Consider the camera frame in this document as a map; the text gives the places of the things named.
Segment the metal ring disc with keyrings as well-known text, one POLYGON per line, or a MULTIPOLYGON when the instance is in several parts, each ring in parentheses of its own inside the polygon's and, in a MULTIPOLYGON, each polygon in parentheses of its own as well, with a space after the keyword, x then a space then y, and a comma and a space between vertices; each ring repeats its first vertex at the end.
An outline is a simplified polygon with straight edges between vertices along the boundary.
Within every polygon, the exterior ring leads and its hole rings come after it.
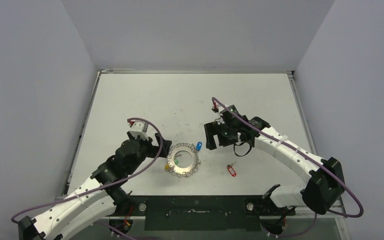
POLYGON ((201 161, 195 145, 191 143, 177 143, 172 146, 166 157, 165 165, 169 165, 169 171, 173 176, 188 178, 198 171, 201 161))

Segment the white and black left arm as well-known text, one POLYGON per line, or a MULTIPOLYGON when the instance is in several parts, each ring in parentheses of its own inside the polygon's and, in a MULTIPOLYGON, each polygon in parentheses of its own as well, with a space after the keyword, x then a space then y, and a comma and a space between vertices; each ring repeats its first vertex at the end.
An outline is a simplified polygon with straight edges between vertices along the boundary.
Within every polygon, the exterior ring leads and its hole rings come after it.
POLYGON ((99 219, 115 213, 124 215, 132 205, 122 185, 139 174, 138 167, 147 158, 166 158, 172 141, 155 134, 157 145, 144 132, 130 132, 120 147, 77 189, 35 217, 18 221, 20 240, 69 240, 99 219))

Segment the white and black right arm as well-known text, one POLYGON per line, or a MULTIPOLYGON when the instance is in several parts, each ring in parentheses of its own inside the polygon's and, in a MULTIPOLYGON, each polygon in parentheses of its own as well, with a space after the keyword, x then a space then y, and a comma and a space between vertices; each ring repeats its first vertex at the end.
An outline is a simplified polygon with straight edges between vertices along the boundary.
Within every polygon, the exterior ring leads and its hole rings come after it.
POLYGON ((301 179, 295 185, 271 187, 262 196, 266 213, 274 215, 286 207, 308 207, 324 215, 344 193, 338 183, 344 180, 342 166, 335 158, 326 160, 305 151, 260 117, 248 119, 240 115, 234 105, 224 109, 214 104, 211 109, 218 117, 204 125, 207 149, 248 144, 250 149, 272 155, 301 179))

